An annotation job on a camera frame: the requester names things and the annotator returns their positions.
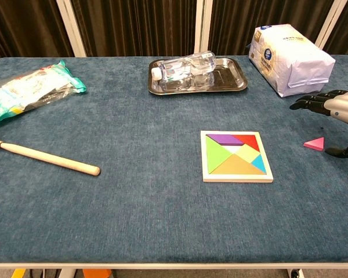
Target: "wooden stick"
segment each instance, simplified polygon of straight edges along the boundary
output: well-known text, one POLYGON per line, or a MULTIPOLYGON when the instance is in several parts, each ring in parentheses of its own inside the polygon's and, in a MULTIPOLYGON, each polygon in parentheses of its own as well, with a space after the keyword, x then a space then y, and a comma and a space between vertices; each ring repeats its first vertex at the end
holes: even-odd
POLYGON ((28 156, 29 158, 38 159, 38 160, 52 163, 52 164, 55 164, 58 166, 69 168, 69 169, 72 169, 75 171, 80 171, 80 172, 83 172, 85 174, 89 174, 89 175, 99 175, 100 174, 99 167, 92 166, 89 164, 84 164, 84 163, 77 162, 77 161, 67 159, 67 158, 61 158, 59 156, 51 155, 51 154, 46 153, 46 152, 40 152, 40 151, 36 151, 34 149, 22 147, 19 145, 4 143, 2 141, 0 141, 0 148, 5 149, 9 152, 17 153, 19 155, 28 156))

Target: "white paper bag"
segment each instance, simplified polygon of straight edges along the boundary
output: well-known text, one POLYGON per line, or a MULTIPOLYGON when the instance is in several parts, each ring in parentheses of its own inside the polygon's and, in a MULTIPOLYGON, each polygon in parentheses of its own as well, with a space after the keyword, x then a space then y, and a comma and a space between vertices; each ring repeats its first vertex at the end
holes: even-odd
POLYGON ((281 97, 321 90, 335 63, 290 24, 256 28, 249 59, 281 97))

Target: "packaged bag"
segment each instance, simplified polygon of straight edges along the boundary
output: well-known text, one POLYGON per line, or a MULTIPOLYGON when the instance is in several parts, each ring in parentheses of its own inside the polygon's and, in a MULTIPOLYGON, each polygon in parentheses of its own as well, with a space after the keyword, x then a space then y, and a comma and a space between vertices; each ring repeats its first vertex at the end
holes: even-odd
POLYGON ((64 61, 1 80, 0 121, 59 100, 70 93, 85 91, 85 85, 71 75, 64 61))
POLYGON ((249 59, 281 97, 320 91, 335 63, 290 24, 256 28, 249 59))

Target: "dark curtain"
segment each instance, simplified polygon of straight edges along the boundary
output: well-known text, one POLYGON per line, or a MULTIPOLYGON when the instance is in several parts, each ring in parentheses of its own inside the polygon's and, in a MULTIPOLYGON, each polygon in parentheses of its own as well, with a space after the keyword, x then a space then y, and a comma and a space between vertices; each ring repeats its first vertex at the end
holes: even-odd
POLYGON ((334 0, 214 0, 209 50, 217 55, 247 54, 254 29, 291 24, 313 43, 334 0))
POLYGON ((193 53, 196 0, 72 0, 88 56, 193 53))
POLYGON ((348 2, 334 26, 324 50, 329 54, 348 54, 348 2))
POLYGON ((0 0, 0 58, 73 55, 55 0, 0 0))

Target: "metal tray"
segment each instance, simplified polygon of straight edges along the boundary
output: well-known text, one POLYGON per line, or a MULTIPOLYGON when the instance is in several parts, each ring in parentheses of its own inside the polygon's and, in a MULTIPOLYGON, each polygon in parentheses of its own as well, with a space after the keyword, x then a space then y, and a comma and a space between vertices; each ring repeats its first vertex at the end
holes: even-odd
POLYGON ((248 81, 237 62, 230 58, 217 58, 214 71, 196 75, 180 81, 163 83, 154 81, 151 69, 157 67, 163 60, 150 64, 148 71, 148 90, 152 94, 185 94, 201 92, 229 92, 244 90, 248 81))

